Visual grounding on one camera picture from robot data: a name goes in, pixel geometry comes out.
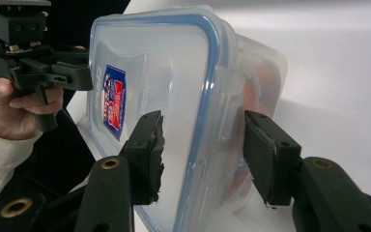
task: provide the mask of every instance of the transparent plastic container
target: transparent plastic container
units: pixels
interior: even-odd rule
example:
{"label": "transparent plastic container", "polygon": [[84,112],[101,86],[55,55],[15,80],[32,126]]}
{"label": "transparent plastic container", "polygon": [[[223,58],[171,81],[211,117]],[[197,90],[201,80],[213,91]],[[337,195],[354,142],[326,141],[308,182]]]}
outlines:
{"label": "transparent plastic container", "polygon": [[93,23],[89,131],[118,155],[141,115],[161,110],[159,201],[135,209],[151,231],[206,231],[243,207],[243,111],[273,115],[286,74],[278,52],[235,34],[207,7],[115,14]]}

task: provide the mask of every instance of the human hand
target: human hand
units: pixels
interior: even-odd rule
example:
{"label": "human hand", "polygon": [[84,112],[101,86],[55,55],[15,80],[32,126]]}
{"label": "human hand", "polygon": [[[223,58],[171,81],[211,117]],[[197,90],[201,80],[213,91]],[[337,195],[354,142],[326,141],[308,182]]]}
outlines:
{"label": "human hand", "polygon": [[17,97],[9,79],[0,78],[0,137],[9,140],[28,139],[36,135],[34,114],[57,113],[63,104],[63,89],[46,89],[48,105],[36,94]]}

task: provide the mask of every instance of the black mount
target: black mount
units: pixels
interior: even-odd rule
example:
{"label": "black mount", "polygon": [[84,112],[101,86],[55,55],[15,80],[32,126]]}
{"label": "black mount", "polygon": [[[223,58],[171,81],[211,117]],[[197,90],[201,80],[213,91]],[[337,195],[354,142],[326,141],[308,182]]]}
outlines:
{"label": "black mount", "polygon": [[[45,88],[93,89],[84,47],[54,50],[41,45],[46,30],[42,6],[0,5],[0,77],[8,78],[21,95],[36,93],[48,104]],[[57,127],[54,114],[35,115],[40,131]]]}

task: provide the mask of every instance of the red and blue label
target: red and blue label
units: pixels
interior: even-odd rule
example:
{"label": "red and blue label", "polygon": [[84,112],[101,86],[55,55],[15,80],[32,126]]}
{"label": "red and blue label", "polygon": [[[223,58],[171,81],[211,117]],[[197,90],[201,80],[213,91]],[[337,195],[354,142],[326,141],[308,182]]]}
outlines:
{"label": "red and blue label", "polygon": [[126,108],[126,72],[106,67],[103,79],[103,123],[120,141]]}

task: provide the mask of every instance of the brass screw insert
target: brass screw insert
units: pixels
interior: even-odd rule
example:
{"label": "brass screw insert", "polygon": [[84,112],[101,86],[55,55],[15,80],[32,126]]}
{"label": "brass screw insert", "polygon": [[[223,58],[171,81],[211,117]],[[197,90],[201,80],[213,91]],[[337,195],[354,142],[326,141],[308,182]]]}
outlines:
{"label": "brass screw insert", "polygon": [[23,214],[32,206],[32,200],[30,198],[20,198],[8,205],[6,205],[1,211],[2,218],[13,218]]}
{"label": "brass screw insert", "polygon": [[117,158],[107,159],[101,163],[101,168],[112,169],[120,165],[120,161]]}
{"label": "brass screw insert", "polygon": [[332,163],[324,159],[314,159],[312,163],[321,169],[329,170],[333,168]]}

